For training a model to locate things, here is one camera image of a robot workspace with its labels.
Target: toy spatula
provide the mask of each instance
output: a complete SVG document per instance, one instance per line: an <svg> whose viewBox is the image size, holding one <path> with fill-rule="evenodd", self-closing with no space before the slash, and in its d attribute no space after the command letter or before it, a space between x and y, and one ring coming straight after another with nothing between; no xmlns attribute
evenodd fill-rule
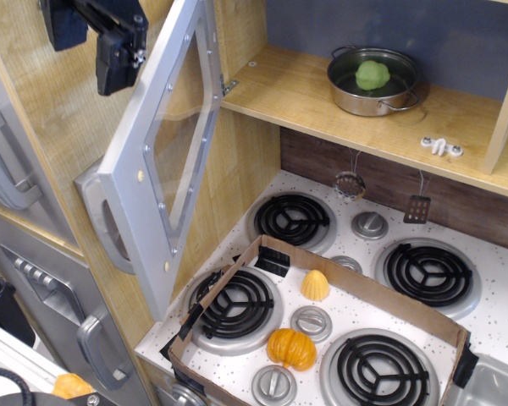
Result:
<svg viewBox="0 0 508 406"><path fill-rule="evenodd" d="M405 211L405 218L403 222L408 224L425 224L429 216L429 207L431 206L431 198L424 196L423 194L427 190L431 178L427 181L425 189L423 188L423 173L420 171L422 182L420 183L420 194L412 195L408 200L408 206Z"/></svg>

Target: cardboard box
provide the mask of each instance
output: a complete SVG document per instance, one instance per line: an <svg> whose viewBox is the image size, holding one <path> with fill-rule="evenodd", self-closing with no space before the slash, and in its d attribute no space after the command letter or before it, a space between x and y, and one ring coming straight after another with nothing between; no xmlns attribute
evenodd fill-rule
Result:
<svg viewBox="0 0 508 406"><path fill-rule="evenodd" d="M241 266L252 263L258 257L261 250L273 251L273 253L276 254L273 257L276 267L279 267L279 258L288 256L291 266L306 270L318 269L326 276L330 285L340 288L362 301L374 305L390 313L394 317L402 319L448 343L451 347L456 349L456 362L453 365L450 376L451 384L454 384L453 382L460 382L460 386L464 386L470 378L476 357L468 350L469 332L464 327L455 323L445 315L442 315L437 310L431 309L425 304L386 288L369 277L364 277L322 256L315 255L309 251L263 235L256 239L256 241L254 241L239 257L236 263L224 272L218 282L213 285L202 300L200 300L197 305L192 306L189 316L181 323L179 334L167 348L168 356L176 375L188 381L201 393L210 395L228 405L249 406L247 403L225 391L222 387L214 384L205 376L200 376L195 371L189 369L188 366L181 361L181 358L186 345L191 340L191 326L217 297L220 290L228 283L230 278L234 276L237 270ZM441 398L440 405L444 404L447 391L451 384L444 389L444 395Z"/></svg>

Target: wooden shelf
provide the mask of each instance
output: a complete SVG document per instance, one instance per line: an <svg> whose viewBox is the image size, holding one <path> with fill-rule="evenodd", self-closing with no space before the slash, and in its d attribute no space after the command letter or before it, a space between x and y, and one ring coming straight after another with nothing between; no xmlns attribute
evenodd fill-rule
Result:
<svg viewBox="0 0 508 406"><path fill-rule="evenodd" d="M407 112L365 118L336 106L329 60L266 46L234 76L222 106L375 156L508 196L508 141L492 174L482 172L501 103L420 84L422 102ZM460 145L463 156L433 155L424 136Z"/></svg>

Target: sink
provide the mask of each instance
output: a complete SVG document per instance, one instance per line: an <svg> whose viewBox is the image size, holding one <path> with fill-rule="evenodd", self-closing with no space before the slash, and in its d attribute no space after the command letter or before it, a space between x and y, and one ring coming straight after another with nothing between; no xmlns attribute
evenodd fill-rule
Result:
<svg viewBox="0 0 508 406"><path fill-rule="evenodd" d="M508 365L485 354L479 360L465 388L448 391L445 406L508 406Z"/></svg>

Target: stainless steel pot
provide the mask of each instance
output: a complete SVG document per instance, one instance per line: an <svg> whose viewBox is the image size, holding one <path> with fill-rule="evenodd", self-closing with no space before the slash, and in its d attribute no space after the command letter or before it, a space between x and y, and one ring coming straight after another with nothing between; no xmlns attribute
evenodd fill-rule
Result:
<svg viewBox="0 0 508 406"><path fill-rule="evenodd" d="M346 50L338 56L338 51ZM419 102L413 89L417 84L417 68L402 53L384 48L341 47L333 52L328 66L333 98L337 106L358 116L385 116L409 110ZM356 71L365 61L388 67L388 83L379 89L364 91L356 83Z"/></svg>

